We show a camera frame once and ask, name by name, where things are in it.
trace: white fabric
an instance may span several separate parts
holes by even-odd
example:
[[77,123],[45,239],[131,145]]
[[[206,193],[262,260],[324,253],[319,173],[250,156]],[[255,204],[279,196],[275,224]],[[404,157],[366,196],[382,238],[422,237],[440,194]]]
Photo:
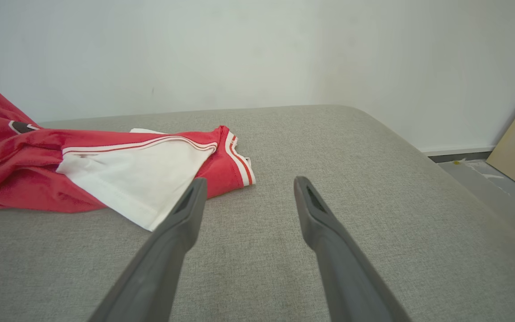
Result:
[[152,131],[152,130],[149,130],[147,128],[133,128],[131,130],[131,133],[154,133],[154,134],[166,134],[166,133],[162,133],[162,132],[156,132],[156,131]]
[[216,147],[217,143],[213,143],[200,148],[178,138],[146,147],[125,146],[117,151],[93,153],[86,149],[65,153],[57,172],[152,231],[168,216]]
[[249,186],[255,184],[255,175],[253,175],[252,167],[251,167],[251,161],[247,157],[242,157],[236,152],[236,146],[237,146],[237,137],[229,132],[228,136],[226,137],[226,142],[229,142],[230,145],[225,147],[226,153],[233,159],[235,162],[237,169],[239,170],[241,174],[241,179],[244,182],[244,186]]

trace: baseboard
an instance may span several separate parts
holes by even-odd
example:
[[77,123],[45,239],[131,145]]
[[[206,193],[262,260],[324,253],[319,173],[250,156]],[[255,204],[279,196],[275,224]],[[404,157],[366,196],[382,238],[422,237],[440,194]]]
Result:
[[464,147],[453,147],[443,149],[420,149],[427,157],[433,157],[436,155],[452,155],[452,154],[464,154],[464,153],[478,153],[478,152],[491,152],[496,145],[484,145],[484,146],[464,146]]

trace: white stripe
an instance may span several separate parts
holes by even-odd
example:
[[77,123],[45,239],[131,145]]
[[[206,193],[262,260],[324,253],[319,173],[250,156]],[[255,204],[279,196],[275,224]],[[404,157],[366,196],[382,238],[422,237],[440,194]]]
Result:
[[241,155],[239,155],[239,153],[237,153],[236,145],[237,145],[237,137],[236,137],[236,141],[233,143],[233,153],[235,155],[237,155],[238,157],[240,157],[241,161],[243,163],[245,163],[246,167],[248,167],[249,175],[251,175],[251,177],[252,177],[252,185],[255,185],[256,184],[256,177],[255,177],[255,175],[253,175],[252,162],[249,160],[249,157],[242,157]]
[[241,174],[241,180],[243,181],[244,186],[249,186],[249,178],[248,178],[248,174],[245,171],[244,165],[242,165],[242,163],[237,159],[237,157],[235,157],[232,154],[231,149],[230,149],[230,146],[232,147],[232,149],[234,149],[237,144],[237,137],[236,137],[235,141],[233,141],[233,137],[234,137],[233,133],[228,131],[228,136],[225,139],[225,151],[228,153],[228,155],[231,157],[231,159],[233,159],[234,163],[237,165],[237,169]]
[[189,143],[196,149],[200,150],[207,150],[207,149],[213,149],[212,153],[216,151],[216,148],[218,144],[216,142],[208,143],[208,144],[200,144],[196,143],[194,141],[191,141],[190,139],[183,137],[183,136],[165,136],[165,137],[157,137],[152,140],[148,141],[142,141],[137,143],[126,143],[126,144],[115,144],[115,145],[101,145],[96,147],[68,147],[63,149],[63,154],[66,153],[100,153],[100,152],[109,152],[113,149],[145,149],[149,148],[153,145],[163,143],[166,141],[172,141],[172,140],[181,140]]
[[164,132],[152,131],[147,128],[133,128],[131,133],[151,133],[151,134],[168,134]]
[[15,121],[9,121],[8,126],[9,126],[13,131],[15,131],[15,133],[17,133],[17,134],[21,134],[21,132],[20,132],[20,131],[17,131],[17,130],[13,127],[13,122],[15,122]]

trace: gray upholstered surface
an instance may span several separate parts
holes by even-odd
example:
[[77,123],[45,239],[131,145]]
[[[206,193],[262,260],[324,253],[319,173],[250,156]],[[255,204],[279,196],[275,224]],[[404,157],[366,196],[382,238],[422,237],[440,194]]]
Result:
[[[515,321],[515,232],[450,175],[344,106],[55,122],[163,132],[229,126],[257,185],[207,202],[174,321],[325,321],[292,193],[306,175],[415,321]],[[83,321],[148,233],[111,210],[0,211],[0,321]]]

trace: red stripe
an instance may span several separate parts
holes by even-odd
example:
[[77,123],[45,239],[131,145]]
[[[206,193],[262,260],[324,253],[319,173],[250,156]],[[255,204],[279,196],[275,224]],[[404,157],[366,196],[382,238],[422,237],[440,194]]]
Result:
[[235,140],[236,140],[236,136],[234,135],[234,136],[233,136],[233,138],[232,138],[232,141],[229,143],[229,150],[232,152],[232,155],[234,155],[235,157],[237,157],[237,159],[242,163],[242,165],[244,165],[245,173],[247,173],[247,174],[248,174],[249,185],[251,186],[251,185],[252,185],[252,175],[251,175],[251,174],[250,174],[250,172],[249,172],[248,166],[247,166],[247,165],[245,165],[245,162],[243,162],[243,161],[241,160],[241,157],[238,157],[238,155],[237,155],[237,154],[235,154],[235,153],[233,152],[233,148],[232,148],[232,147],[233,147],[233,142],[234,142]]
[[77,150],[74,150],[74,151],[68,151],[68,152],[65,152],[63,154],[66,154],[66,153],[101,153],[101,152],[111,152],[111,151],[117,151],[117,150],[121,150],[121,149],[131,149],[131,148],[141,148],[141,147],[145,147],[146,145],[150,145],[150,144],[155,144],[155,143],[159,143],[160,141],[163,141],[163,140],[166,140],[168,138],[174,138],[174,140],[181,140],[181,139],[184,139],[184,141],[190,143],[194,148],[196,149],[199,149],[199,150],[207,150],[208,148],[216,148],[217,145],[209,145],[207,147],[201,147],[200,145],[197,145],[195,142],[193,141],[190,141],[190,139],[186,138],[186,137],[183,137],[183,136],[165,136],[165,137],[162,137],[160,140],[156,140],[156,141],[152,141],[152,142],[149,142],[149,143],[145,143],[143,145],[133,145],[131,147],[123,147],[123,148],[114,148],[114,149],[106,149],[106,150],[89,150],[89,151],[77,151]]

